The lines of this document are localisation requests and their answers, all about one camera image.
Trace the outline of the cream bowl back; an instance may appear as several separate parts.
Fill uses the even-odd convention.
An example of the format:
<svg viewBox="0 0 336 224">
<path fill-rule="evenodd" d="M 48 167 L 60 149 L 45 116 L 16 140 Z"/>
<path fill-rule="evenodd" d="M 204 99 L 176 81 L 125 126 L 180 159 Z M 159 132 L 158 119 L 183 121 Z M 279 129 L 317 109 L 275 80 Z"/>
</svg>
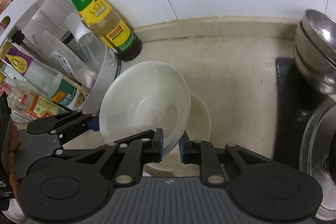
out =
<svg viewBox="0 0 336 224">
<path fill-rule="evenodd" d="M 206 104 L 199 96 L 191 92 L 191 112 L 187 124 L 190 140 L 209 141 L 211 136 L 211 117 Z"/>
</svg>

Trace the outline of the cream bowl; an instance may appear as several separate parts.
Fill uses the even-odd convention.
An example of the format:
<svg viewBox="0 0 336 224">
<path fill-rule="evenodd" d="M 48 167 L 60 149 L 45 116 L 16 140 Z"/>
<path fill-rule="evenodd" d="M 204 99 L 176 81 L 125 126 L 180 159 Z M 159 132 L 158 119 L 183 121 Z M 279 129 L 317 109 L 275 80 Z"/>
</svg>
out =
<svg viewBox="0 0 336 224">
<path fill-rule="evenodd" d="M 168 153 L 160 163 L 151 162 L 144 166 L 144 171 L 152 176 L 174 177 L 183 170 L 181 157 L 177 153 Z"/>
<path fill-rule="evenodd" d="M 146 130 L 163 129 L 163 154 L 178 144 L 187 128 L 191 96 L 183 75 L 160 61 L 138 63 L 122 72 L 104 95 L 99 115 L 104 142 Z"/>
<path fill-rule="evenodd" d="M 190 140 L 209 141 L 211 136 L 211 117 L 206 104 L 199 96 L 191 92 L 191 112 L 187 124 Z"/>
</svg>

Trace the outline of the cream bowl front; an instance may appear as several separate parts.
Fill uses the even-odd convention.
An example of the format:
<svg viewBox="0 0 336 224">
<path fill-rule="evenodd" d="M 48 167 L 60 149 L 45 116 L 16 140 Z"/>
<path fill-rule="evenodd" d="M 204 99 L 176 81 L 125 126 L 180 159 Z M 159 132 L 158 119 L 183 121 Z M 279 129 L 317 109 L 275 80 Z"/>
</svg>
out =
<svg viewBox="0 0 336 224">
<path fill-rule="evenodd" d="M 163 129 L 163 154 L 178 144 L 187 128 L 191 96 L 183 75 L 160 61 L 138 63 L 122 72 L 104 95 L 99 115 L 104 142 L 146 130 Z"/>
</svg>

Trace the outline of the stacked steel bowls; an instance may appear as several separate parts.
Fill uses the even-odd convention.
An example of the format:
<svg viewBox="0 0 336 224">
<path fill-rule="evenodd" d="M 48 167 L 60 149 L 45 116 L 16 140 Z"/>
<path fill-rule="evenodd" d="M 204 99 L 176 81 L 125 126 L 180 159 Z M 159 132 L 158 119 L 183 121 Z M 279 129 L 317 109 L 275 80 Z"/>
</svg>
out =
<svg viewBox="0 0 336 224">
<path fill-rule="evenodd" d="M 318 92 L 335 94 L 335 20 L 307 9 L 294 38 L 297 69 Z"/>
</svg>

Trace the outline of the yellow label vinegar bottle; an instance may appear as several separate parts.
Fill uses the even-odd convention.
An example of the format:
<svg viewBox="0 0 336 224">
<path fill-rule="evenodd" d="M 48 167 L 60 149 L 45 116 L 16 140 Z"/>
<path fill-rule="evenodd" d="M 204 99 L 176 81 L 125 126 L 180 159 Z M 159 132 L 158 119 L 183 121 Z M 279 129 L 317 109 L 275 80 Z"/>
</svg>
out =
<svg viewBox="0 0 336 224">
<path fill-rule="evenodd" d="M 9 106 L 12 109 L 19 110 L 33 119 L 67 112 L 63 107 L 45 99 L 39 92 L 29 88 L 25 81 L 9 79 L 1 74 L 1 89 L 7 94 Z"/>
</svg>

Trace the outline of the white two-tier turntable rack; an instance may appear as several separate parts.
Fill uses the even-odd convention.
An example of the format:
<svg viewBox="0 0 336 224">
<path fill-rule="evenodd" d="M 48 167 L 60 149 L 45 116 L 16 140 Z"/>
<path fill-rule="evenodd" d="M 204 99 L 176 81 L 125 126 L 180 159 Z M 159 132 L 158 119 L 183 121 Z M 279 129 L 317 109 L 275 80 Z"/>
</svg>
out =
<svg viewBox="0 0 336 224">
<path fill-rule="evenodd" d="M 88 46 L 95 65 L 91 68 L 48 31 L 30 42 L 21 31 L 21 20 L 29 22 L 44 1 L 13 0 L 1 8 L 1 21 L 9 19 L 1 33 L 1 59 L 49 103 L 86 114 L 97 113 L 115 79 L 117 57 L 93 39 Z"/>
</svg>

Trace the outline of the green label fish sauce bottle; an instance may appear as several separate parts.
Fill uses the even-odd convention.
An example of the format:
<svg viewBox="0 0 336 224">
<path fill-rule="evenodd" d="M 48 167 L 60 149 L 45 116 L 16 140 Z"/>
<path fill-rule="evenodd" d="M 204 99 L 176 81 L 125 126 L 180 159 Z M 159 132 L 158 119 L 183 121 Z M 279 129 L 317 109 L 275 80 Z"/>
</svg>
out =
<svg viewBox="0 0 336 224">
<path fill-rule="evenodd" d="M 44 97 L 60 106 L 78 110 L 88 95 L 84 88 L 64 74 L 24 54 L 9 42 L 1 47 L 1 59 L 11 65 Z"/>
</svg>

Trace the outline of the clear plastic bag in rack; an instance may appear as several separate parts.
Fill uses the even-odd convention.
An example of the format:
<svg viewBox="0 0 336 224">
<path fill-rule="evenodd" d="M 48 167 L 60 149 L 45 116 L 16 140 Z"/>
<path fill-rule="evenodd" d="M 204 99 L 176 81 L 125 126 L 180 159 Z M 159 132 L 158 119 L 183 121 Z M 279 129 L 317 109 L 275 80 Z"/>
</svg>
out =
<svg viewBox="0 0 336 224">
<path fill-rule="evenodd" d="M 82 22 L 78 14 L 68 15 L 64 24 L 68 32 L 61 39 L 44 31 L 34 36 L 35 45 L 57 70 L 90 89 L 102 68 L 106 46 Z"/>
</svg>

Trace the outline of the green yellow sesame oil bottle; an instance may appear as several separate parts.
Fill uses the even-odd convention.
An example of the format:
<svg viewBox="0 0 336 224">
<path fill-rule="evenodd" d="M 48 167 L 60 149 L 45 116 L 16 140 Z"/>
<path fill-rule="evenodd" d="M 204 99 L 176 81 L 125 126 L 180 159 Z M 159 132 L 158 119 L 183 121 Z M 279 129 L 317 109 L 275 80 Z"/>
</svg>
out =
<svg viewBox="0 0 336 224">
<path fill-rule="evenodd" d="M 71 0 L 84 23 L 122 61 L 135 59 L 142 42 L 106 0 Z"/>
</svg>

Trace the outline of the black gas stove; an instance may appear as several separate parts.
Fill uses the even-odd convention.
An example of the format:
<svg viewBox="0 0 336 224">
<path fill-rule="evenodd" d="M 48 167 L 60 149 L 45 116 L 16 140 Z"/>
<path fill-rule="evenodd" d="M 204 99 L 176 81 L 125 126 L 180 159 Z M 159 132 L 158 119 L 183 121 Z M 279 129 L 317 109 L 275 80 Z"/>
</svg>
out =
<svg viewBox="0 0 336 224">
<path fill-rule="evenodd" d="M 335 106 L 330 97 L 316 91 L 299 73 L 294 60 L 276 59 L 277 122 L 273 161 L 299 169 L 303 134 L 309 119 L 322 103 Z"/>
</svg>

